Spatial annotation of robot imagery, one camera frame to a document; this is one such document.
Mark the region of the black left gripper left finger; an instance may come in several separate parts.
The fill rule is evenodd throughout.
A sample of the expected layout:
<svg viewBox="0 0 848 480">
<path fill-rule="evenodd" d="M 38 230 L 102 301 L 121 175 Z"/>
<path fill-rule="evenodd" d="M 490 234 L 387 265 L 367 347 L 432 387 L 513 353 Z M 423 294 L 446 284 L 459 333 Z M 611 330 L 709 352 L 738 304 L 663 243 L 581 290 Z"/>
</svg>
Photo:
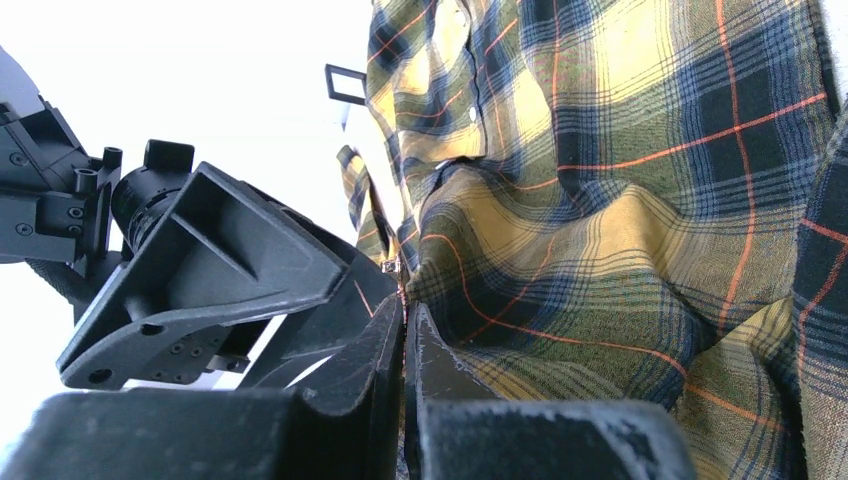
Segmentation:
<svg viewBox="0 0 848 480">
<path fill-rule="evenodd" d="M 45 401 L 5 479 L 392 479 L 403 307 L 288 389 L 134 389 Z"/>
</svg>

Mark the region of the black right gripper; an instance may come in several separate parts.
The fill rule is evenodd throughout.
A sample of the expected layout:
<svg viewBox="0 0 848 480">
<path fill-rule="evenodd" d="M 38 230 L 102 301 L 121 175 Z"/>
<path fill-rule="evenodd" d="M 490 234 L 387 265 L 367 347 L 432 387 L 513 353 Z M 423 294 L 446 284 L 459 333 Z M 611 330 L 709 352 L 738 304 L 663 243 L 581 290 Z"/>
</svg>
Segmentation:
<svg viewBox="0 0 848 480">
<path fill-rule="evenodd" d="M 58 359 L 65 386 L 188 385 L 240 367 L 221 353 L 234 326 L 324 304 L 345 279 L 338 255 L 209 163 L 158 221 L 194 154 L 151 140 L 123 175 L 121 149 L 89 155 L 41 97 L 31 109 L 2 101 L 1 261 L 27 264 L 76 316 L 94 299 Z"/>
</svg>

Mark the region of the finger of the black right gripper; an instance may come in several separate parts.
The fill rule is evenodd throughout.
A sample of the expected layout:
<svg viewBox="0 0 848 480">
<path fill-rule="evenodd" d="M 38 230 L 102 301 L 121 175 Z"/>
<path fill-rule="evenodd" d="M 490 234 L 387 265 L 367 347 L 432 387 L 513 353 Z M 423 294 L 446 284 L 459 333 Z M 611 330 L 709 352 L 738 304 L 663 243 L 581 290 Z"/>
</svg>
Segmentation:
<svg viewBox="0 0 848 480">
<path fill-rule="evenodd" d="M 270 224 L 286 316 L 239 386 L 360 391 L 396 382 L 401 306 L 394 279 L 352 245 L 264 193 L 238 196 Z"/>
</svg>

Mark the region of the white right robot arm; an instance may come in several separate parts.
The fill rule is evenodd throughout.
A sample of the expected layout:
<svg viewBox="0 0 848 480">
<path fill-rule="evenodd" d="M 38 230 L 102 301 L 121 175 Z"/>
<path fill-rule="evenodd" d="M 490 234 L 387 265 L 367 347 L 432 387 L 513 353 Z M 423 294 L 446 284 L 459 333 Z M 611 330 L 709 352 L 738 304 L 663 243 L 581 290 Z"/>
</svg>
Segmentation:
<svg viewBox="0 0 848 480">
<path fill-rule="evenodd" d="M 1 259 L 74 309 L 64 385 L 331 389 L 391 359 L 388 277 L 347 242 L 213 165 L 147 143 L 141 167 L 86 152 L 23 68 L 1 57 Z"/>
</svg>

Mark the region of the yellow plaid flannel shirt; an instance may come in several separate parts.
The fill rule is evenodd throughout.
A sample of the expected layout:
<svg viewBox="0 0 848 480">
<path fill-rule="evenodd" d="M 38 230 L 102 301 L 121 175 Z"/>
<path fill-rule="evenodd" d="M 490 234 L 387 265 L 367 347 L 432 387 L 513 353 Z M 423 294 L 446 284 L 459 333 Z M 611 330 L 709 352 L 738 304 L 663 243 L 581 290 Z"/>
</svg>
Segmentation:
<svg viewBox="0 0 848 480">
<path fill-rule="evenodd" d="M 505 399 L 700 479 L 847 475 L 847 113 L 816 1 L 375 1 L 357 248 Z"/>
</svg>

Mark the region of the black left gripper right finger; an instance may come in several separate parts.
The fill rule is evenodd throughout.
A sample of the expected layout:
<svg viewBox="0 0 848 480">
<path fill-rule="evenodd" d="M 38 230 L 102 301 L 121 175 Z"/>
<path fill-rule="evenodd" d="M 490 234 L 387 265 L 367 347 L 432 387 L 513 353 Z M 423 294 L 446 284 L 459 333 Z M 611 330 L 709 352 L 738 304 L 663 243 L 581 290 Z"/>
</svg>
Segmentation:
<svg viewBox="0 0 848 480">
<path fill-rule="evenodd" d="M 423 304 L 406 334 L 412 479 L 693 479 L 682 432 L 630 400 L 508 401 L 461 365 Z"/>
</svg>

